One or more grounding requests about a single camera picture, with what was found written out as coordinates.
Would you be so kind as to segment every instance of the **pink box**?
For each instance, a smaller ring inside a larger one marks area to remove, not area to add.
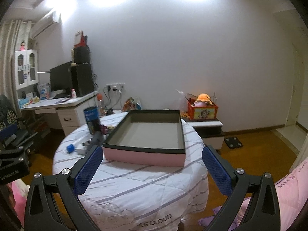
[[[185,142],[178,110],[133,110],[103,143],[107,160],[182,167]]]

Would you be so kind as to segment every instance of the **blue cap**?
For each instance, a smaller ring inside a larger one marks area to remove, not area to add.
[[[75,147],[73,144],[70,144],[66,147],[67,152],[70,154],[71,152],[73,152],[75,150]]]

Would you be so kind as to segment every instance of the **cabinet door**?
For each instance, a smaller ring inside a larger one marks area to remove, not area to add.
[[[15,82],[16,89],[22,89],[28,86],[27,82],[27,51],[21,50],[15,52]]]
[[[38,71],[37,51],[33,49],[29,49],[27,50],[28,85],[33,85],[39,82],[37,71]]]

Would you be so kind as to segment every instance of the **curtain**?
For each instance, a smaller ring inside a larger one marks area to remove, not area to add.
[[[301,150],[293,163],[292,167],[290,168],[290,172],[295,169],[303,160],[305,160],[308,157],[308,135],[306,136],[306,139],[304,141],[303,146],[301,147]]]
[[[3,22],[0,25],[0,95],[5,95],[12,103],[17,116],[21,116],[15,86],[15,51],[22,41],[28,46],[32,22],[22,20]]]

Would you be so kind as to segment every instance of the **white tablecloth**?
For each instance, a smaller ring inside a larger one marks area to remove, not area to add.
[[[117,125],[126,113],[101,118],[104,125]],[[204,144],[186,122],[184,167],[156,167],[103,159],[89,187],[79,196],[101,230],[177,231],[183,216],[204,210],[208,198],[207,169],[202,162]],[[82,158],[66,147],[88,135],[84,125],[68,135],[57,149],[53,173],[71,168]]]

